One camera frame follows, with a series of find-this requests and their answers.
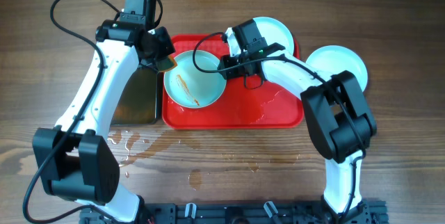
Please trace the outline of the white plate with sauce smear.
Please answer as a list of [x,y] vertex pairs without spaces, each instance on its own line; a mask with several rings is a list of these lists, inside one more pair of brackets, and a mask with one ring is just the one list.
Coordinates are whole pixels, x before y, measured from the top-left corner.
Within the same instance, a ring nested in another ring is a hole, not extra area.
[[175,56],[177,66],[164,74],[164,88],[178,105],[200,109],[216,102],[225,91],[226,80],[219,73],[199,71],[193,50]]

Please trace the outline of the orange green sponge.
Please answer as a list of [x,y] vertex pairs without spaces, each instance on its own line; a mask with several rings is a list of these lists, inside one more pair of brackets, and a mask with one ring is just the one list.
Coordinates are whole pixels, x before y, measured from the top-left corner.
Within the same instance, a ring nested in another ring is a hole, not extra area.
[[156,68],[159,72],[168,72],[177,67],[177,62],[171,55],[155,60]]

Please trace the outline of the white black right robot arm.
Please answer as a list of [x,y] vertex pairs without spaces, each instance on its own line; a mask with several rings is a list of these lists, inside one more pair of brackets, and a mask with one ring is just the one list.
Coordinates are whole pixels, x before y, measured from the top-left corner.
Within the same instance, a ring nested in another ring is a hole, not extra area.
[[325,159],[323,204],[338,221],[357,215],[360,166],[377,132],[362,59],[339,45],[321,47],[302,62],[280,43],[253,51],[231,43],[218,71],[226,79],[258,74],[301,100],[309,137]]

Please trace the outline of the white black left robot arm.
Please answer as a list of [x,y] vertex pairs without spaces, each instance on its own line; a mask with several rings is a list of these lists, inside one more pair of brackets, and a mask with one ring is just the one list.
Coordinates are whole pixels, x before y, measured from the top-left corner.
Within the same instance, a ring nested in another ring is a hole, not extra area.
[[23,201],[27,221],[37,182],[47,195],[77,202],[113,223],[151,223],[141,196],[120,184],[120,167],[106,139],[122,92],[133,73],[147,65],[157,71],[175,66],[171,37],[165,27],[106,20],[97,29],[92,63],[70,107],[52,128],[33,136],[38,165]]

